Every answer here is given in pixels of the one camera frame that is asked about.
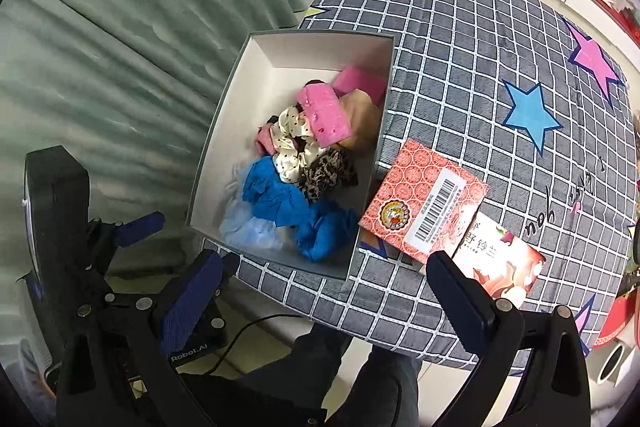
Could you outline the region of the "red patterned carton box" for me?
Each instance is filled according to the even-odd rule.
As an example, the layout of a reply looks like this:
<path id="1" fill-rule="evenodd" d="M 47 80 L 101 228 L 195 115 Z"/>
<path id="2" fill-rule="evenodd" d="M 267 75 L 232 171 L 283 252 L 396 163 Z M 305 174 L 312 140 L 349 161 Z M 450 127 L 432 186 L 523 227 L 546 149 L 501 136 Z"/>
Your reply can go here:
<path id="1" fill-rule="evenodd" d="M 474 174 L 410 139 L 359 225 L 419 265 L 443 251 L 492 298 L 521 307 L 546 259 L 480 212 L 488 192 Z"/>

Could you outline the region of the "blue fabric piece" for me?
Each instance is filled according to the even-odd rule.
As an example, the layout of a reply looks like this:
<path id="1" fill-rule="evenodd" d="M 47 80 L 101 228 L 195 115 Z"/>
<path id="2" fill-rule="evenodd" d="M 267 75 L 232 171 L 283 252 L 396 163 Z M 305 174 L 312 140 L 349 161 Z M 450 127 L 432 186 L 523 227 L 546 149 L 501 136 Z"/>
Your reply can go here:
<path id="1" fill-rule="evenodd" d="M 270 157 L 250 166 L 242 199 L 250 204 L 252 216 L 273 222 L 277 227 L 299 227 L 310 217 L 310 207 L 302 191 L 284 183 Z"/>

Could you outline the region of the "cream satin scrunchie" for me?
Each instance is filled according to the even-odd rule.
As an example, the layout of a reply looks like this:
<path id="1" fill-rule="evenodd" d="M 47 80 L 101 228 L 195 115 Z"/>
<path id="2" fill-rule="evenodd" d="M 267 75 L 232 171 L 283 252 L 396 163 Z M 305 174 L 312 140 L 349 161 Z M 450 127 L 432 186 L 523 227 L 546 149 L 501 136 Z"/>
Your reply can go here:
<path id="1" fill-rule="evenodd" d="M 295 184 L 302 170 L 326 153 L 312 133 L 305 114 L 296 106 L 285 109 L 271 128 L 276 153 L 272 162 L 284 183 Z"/>

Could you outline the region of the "blue cloth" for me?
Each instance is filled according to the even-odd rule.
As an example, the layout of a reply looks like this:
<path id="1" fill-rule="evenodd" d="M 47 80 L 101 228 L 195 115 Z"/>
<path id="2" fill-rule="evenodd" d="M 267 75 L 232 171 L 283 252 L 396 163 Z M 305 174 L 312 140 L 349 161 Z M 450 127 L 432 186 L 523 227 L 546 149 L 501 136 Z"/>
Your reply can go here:
<path id="1" fill-rule="evenodd" d="M 329 199 L 319 199 L 308 216 L 295 225 L 294 239 L 298 251 L 309 261 L 320 262 L 345 248 L 356 239 L 359 217 Z"/>

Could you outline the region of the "leopard print scrunchie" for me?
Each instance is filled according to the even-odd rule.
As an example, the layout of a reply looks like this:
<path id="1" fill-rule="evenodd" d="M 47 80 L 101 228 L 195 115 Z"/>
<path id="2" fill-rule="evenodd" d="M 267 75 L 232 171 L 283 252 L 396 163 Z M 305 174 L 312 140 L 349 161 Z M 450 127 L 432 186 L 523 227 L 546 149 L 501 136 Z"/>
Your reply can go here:
<path id="1" fill-rule="evenodd" d="M 358 173 L 352 158 L 344 151 L 330 148 L 300 173 L 296 186 L 308 202 L 317 202 L 336 188 L 355 187 Z"/>

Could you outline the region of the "pink sponge block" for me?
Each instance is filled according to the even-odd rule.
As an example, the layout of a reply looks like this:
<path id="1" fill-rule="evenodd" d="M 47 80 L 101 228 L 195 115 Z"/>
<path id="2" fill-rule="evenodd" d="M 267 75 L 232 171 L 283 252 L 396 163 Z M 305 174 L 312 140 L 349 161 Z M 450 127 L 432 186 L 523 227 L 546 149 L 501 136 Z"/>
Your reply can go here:
<path id="1" fill-rule="evenodd" d="M 347 66 L 332 81 L 332 87 L 338 96 L 360 90 L 369 95 L 372 103 L 380 106 L 384 100 L 387 81 L 357 66 Z"/>
<path id="2" fill-rule="evenodd" d="M 308 82 L 296 94 L 297 103 L 321 147 L 329 147 L 352 136 L 352 126 L 330 84 Z"/>

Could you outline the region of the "pink sock with navy cuff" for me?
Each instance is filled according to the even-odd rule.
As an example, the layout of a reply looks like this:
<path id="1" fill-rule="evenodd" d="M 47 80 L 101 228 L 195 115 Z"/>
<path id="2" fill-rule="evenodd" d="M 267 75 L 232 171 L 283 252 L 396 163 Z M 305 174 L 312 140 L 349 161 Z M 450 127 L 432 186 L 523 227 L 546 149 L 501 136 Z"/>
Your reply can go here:
<path id="1" fill-rule="evenodd" d="M 256 134 L 254 147 L 259 156 L 272 156 L 276 153 L 276 149 L 273 146 L 271 138 L 272 126 L 272 122 L 267 122 L 267 124 L 263 124 L 262 127 L 259 128 Z"/>

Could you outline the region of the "white cylinder speaker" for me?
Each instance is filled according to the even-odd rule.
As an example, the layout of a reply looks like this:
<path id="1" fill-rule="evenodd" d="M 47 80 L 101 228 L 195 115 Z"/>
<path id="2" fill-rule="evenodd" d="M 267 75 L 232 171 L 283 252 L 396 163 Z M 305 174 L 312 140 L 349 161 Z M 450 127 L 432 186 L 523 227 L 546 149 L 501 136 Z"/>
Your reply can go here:
<path id="1" fill-rule="evenodd" d="M 594 349 L 592 353 L 597 355 L 596 382 L 598 385 L 612 381 L 617 386 L 629 372 L 634 359 L 634 348 L 617 339 L 606 346 Z"/>

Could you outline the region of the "red round tray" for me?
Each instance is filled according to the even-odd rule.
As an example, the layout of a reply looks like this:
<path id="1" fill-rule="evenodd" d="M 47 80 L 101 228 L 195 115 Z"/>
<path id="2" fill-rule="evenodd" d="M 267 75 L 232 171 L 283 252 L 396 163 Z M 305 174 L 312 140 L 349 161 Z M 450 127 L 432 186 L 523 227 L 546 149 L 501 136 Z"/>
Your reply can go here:
<path id="1" fill-rule="evenodd" d="M 627 346 L 637 348 L 639 346 L 639 300 L 638 287 L 626 294 L 615 298 L 614 303 L 608 316 L 600 330 L 600 334 L 593 343 L 593 349 L 599 349 L 612 343 L 613 340 L 622 340 Z M 634 324 L 632 336 L 629 339 L 623 339 L 620 335 L 623 330 L 630 324 Z"/>

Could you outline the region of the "white cardboard storage box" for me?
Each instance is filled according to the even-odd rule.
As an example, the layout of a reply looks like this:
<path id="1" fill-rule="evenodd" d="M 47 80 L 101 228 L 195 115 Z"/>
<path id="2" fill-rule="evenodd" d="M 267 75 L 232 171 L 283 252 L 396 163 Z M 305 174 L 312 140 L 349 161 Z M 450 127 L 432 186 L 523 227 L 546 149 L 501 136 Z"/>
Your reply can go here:
<path id="1" fill-rule="evenodd" d="M 247 257 L 347 277 L 393 58 L 379 34 L 248 36 L 205 140 L 189 227 Z"/>

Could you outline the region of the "person's dark trouser leg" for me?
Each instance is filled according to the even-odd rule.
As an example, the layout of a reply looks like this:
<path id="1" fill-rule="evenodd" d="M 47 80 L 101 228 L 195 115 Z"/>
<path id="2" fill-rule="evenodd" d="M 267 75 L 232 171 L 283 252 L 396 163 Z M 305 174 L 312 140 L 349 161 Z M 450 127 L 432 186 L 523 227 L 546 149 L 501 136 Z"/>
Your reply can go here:
<path id="1" fill-rule="evenodd" d="M 216 426 L 417 426 L 422 362 L 374 346 L 344 403 L 328 415 L 322 402 L 352 343 L 314 324 L 291 352 L 241 378 L 183 373 L 181 378 Z"/>

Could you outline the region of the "grey checked star tablecloth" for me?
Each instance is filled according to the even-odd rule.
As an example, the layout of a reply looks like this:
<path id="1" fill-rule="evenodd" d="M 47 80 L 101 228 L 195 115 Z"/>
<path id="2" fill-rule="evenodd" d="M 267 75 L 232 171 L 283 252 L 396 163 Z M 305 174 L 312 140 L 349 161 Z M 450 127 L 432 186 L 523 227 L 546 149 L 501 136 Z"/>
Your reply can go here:
<path id="1" fill-rule="evenodd" d="M 620 68 L 539 0 L 314 0 L 296 31 L 249 36 L 203 147 L 186 221 L 216 244 L 236 166 L 311 79 L 387 81 L 374 152 L 340 196 L 365 210 L 414 141 L 488 187 L 483 215 L 544 256 L 523 306 L 569 307 L 596 342 L 627 261 L 636 147 Z"/>

